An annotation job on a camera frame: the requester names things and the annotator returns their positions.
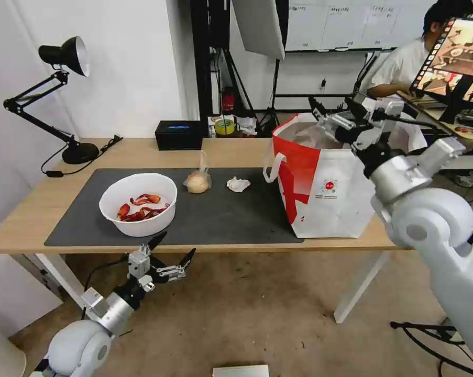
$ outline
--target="lamp arm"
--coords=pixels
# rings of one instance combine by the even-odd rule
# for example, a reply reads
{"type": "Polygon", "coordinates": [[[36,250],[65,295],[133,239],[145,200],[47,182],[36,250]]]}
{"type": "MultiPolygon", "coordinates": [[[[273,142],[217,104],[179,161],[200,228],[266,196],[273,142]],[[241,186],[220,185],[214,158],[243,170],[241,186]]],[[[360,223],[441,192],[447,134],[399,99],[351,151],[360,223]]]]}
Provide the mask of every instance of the lamp arm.
{"type": "Polygon", "coordinates": [[[40,83],[34,85],[33,87],[27,89],[26,91],[18,94],[16,97],[7,99],[4,101],[4,108],[9,112],[18,115],[19,117],[35,124],[37,127],[43,129],[46,132],[49,132],[53,136],[65,141],[69,145],[78,145],[79,142],[74,139],[74,135],[68,136],[64,134],[62,131],[58,130],[57,128],[50,126],[44,123],[42,120],[37,119],[33,115],[26,113],[24,108],[28,105],[34,103],[35,101],[47,96],[48,94],[54,92],[55,90],[61,88],[62,86],[67,84],[68,72],[65,71],[57,71],[47,79],[41,81],[40,83]],[[57,79],[60,83],[48,90],[44,91],[43,93],[26,96],[27,94],[33,92],[35,89],[40,88],[41,86],[47,84],[48,82],[57,79]]]}

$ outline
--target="desk lamp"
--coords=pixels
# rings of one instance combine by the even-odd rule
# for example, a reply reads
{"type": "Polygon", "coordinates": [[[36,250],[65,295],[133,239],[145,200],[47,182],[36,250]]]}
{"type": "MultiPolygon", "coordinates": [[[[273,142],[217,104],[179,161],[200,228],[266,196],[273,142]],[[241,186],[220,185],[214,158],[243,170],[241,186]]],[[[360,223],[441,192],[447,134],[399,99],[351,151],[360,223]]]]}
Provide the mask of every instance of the desk lamp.
{"type": "Polygon", "coordinates": [[[83,40],[81,37],[72,37],[60,47],[41,46],[39,47],[39,56],[43,62],[53,67],[55,73],[30,89],[18,94],[16,97],[5,100],[4,107],[6,110],[65,141],[67,148],[62,153],[62,159],[65,163],[81,164],[93,161],[100,152],[97,146],[90,143],[80,143],[75,140],[74,135],[47,125],[43,121],[25,112],[25,107],[67,84],[69,73],[63,69],[63,65],[66,65],[81,76],[88,77],[90,75],[90,66],[86,59],[86,47],[83,40]],[[52,80],[58,80],[59,83],[42,93],[29,94],[52,80]]]}

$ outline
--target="desk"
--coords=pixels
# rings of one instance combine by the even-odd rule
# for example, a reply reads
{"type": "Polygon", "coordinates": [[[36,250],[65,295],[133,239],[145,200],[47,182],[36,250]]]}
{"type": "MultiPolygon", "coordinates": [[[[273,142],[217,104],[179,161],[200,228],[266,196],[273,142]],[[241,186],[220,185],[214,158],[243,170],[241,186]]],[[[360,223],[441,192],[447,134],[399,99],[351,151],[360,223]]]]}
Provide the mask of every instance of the desk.
{"type": "MultiPolygon", "coordinates": [[[[446,133],[456,136],[460,142],[462,142],[467,149],[473,147],[473,135],[465,134],[455,130],[456,127],[461,126],[460,124],[450,124],[446,122],[439,121],[440,117],[444,113],[445,109],[426,109],[422,106],[427,103],[430,104],[428,99],[417,99],[411,95],[405,94],[403,92],[397,92],[398,96],[401,97],[404,102],[409,105],[413,110],[422,115],[422,121],[430,121],[435,124],[440,129],[444,130],[446,133]]],[[[457,170],[473,170],[473,154],[461,156],[460,158],[451,161],[446,169],[457,170]]]]}
{"type": "MultiPolygon", "coordinates": [[[[86,140],[98,146],[107,140],[86,140]]],[[[203,150],[213,168],[255,168],[263,165],[269,139],[205,139],[203,150]]],[[[36,254],[47,270],[80,305],[83,286],[60,254],[126,253],[136,247],[46,247],[45,240],[69,208],[95,169],[100,168],[196,168],[198,151],[159,151],[152,139],[125,139],[109,149],[87,169],[63,178],[44,179],[6,218],[0,226],[0,254],[36,254]]],[[[61,163],[58,169],[73,171],[61,163]]],[[[160,245],[155,253],[187,252],[299,252],[299,251],[377,251],[355,279],[354,288],[341,301],[335,318],[342,322],[389,256],[398,248],[388,239],[383,224],[375,216],[365,233],[357,239],[307,239],[303,243],[259,245],[160,245]]]]}

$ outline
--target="white bowl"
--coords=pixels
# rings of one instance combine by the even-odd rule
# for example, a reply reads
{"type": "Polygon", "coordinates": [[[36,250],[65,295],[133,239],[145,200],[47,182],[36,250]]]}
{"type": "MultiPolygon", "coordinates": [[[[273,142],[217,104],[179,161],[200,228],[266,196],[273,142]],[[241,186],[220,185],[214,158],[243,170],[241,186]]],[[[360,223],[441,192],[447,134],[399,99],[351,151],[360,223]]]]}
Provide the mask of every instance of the white bowl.
{"type": "Polygon", "coordinates": [[[132,237],[145,237],[153,235],[165,229],[175,216],[175,202],[177,201],[177,187],[167,176],[156,173],[134,174],[123,178],[111,185],[102,195],[98,206],[102,215],[118,228],[122,233],[132,237]],[[142,194],[153,194],[161,196],[158,204],[146,204],[150,208],[164,208],[165,204],[170,206],[159,215],[134,223],[127,223],[117,219],[117,213],[121,206],[128,203],[131,207],[130,213],[138,211],[143,206],[135,206],[130,203],[142,194]]]}

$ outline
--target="lamp shade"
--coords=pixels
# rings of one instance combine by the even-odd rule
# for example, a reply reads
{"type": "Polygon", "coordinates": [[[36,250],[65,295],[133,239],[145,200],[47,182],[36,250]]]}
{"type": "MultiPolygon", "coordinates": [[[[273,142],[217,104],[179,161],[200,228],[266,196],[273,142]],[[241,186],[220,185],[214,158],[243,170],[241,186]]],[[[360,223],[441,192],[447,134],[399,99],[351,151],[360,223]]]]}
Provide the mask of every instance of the lamp shade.
{"type": "Polygon", "coordinates": [[[62,46],[41,46],[39,56],[48,64],[66,65],[75,73],[88,77],[90,65],[86,55],[86,46],[81,37],[69,38],[62,46]]]}

